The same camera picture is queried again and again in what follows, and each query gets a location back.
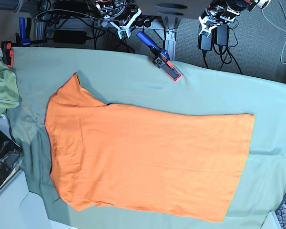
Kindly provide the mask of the orange T-shirt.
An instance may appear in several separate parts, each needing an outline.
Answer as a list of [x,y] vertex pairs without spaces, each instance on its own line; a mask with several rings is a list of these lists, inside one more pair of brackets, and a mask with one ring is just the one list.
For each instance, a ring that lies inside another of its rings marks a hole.
[[73,75],[48,102],[51,179],[91,206],[222,222],[245,167],[255,116],[191,116],[105,104]]

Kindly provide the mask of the black power brick pair right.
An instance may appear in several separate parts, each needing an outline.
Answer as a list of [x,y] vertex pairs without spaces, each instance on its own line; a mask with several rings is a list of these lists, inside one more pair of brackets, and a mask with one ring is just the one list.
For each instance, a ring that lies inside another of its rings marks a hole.
[[227,46],[229,40],[229,26],[227,24],[218,26],[214,32],[214,44]]

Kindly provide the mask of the black power brick pair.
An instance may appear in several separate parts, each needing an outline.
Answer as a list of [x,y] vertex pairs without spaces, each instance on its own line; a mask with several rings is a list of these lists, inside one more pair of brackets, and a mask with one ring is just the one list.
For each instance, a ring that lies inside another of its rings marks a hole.
[[213,48],[213,31],[211,30],[210,33],[206,32],[199,27],[199,36],[198,36],[198,49],[203,51],[211,51]]
[[214,44],[227,46],[229,40],[229,26],[227,24],[218,26],[214,32]]

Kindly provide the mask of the black power brick pair left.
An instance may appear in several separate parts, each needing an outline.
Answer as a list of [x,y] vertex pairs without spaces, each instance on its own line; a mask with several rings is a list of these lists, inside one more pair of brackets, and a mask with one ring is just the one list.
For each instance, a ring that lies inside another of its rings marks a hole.
[[198,49],[203,51],[211,51],[213,48],[213,31],[211,30],[210,33],[206,32],[199,27],[199,36],[198,36]]

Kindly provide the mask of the blue clamp at centre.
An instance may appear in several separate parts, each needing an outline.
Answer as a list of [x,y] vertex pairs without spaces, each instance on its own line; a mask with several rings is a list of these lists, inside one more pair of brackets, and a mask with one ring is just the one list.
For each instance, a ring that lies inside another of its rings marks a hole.
[[155,55],[153,59],[153,64],[159,68],[163,69],[165,73],[174,81],[178,81],[182,74],[181,72],[171,63],[170,56],[167,51],[160,48],[147,34],[140,31],[136,36],[150,49],[150,51]]

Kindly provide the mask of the blue clamp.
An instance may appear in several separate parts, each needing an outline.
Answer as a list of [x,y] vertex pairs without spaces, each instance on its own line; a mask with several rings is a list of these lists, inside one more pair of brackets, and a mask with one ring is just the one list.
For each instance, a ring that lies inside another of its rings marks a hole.
[[14,50],[13,47],[30,47],[31,45],[46,43],[47,39],[30,39],[32,19],[19,17],[20,32],[15,34],[16,42],[6,41],[1,43],[2,60],[8,67],[13,67]]
[[163,69],[165,73],[174,81],[178,81],[182,74],[181,72],[171,63],[170,56],[167,51],[160,48],[147,34],[140,31],[136,36],[150,49],[150,51],[155,55],[153,59],[153,64],[159,68]]

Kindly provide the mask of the green table cloth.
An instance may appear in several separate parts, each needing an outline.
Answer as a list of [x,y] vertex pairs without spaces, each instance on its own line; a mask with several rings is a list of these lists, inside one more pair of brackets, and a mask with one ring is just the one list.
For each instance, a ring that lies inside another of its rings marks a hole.
[[[30,192],[42,197],[49,219],[80,229],[258,229],[286,193],[286,84],[175,62],[173,82],[143,55],[88,49],[14,50],[20,105],[7,111],[22,147]],[[59,199],[50,179],[46,106],[74,73],[104,103],[133,104],[187,115],[255,115],[250,152],[222,223],[161,213],[91,207],[76,211]]]

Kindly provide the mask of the blue clamp at left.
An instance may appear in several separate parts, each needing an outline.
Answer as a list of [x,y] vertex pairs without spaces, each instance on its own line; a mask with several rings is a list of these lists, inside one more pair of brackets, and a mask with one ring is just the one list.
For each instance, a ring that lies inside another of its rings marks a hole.
[[13,47],[30,47],[31,45],[46,43],[47,39],[30,39],[32,19],[19,17],[20,32],[15,34],[16,42],[6,41],[1,43],[2,60],[8,67],[13,67],[14,50]]

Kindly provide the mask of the olive green garment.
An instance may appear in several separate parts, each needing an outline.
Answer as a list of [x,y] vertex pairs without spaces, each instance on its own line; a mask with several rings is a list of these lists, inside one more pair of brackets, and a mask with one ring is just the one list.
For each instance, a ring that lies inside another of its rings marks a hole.
[[0,117],[7,109],[19,106],[16,74],[0,60]]

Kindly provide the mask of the black plastic bag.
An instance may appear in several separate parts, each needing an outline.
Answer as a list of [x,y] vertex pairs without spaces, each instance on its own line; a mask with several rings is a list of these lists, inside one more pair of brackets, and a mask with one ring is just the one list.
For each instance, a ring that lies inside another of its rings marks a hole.
[[18,163],[21,148],[0,131],[0,186]]

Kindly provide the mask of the aluminium frame post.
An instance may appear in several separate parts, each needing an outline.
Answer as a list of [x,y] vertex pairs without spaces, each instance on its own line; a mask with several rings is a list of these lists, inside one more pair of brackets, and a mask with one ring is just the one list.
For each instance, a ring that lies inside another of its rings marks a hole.
[[172,16],[162,16],[163,28],[164,28],[164,49],[170,56],[170,60],[175,60],[176,53],[176,37],[177,30],[181,19]]

